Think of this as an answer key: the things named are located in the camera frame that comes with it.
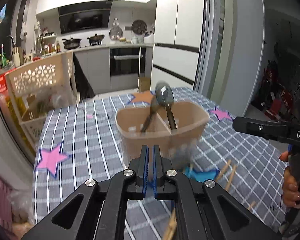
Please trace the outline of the person's right hand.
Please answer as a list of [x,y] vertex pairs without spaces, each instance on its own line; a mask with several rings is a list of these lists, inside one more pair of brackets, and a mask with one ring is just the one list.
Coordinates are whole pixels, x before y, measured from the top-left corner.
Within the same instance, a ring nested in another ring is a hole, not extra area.
[[[283,152],[279,159],[284,162],[288,162],[289,152]],[[282,185],[282,200],[287,207],[296,207],[296,201],[300,200],[300,192],[298,191],[298,183],[296,179],[291,175],[290,166],[287,166],[283,173],[283,185]]]

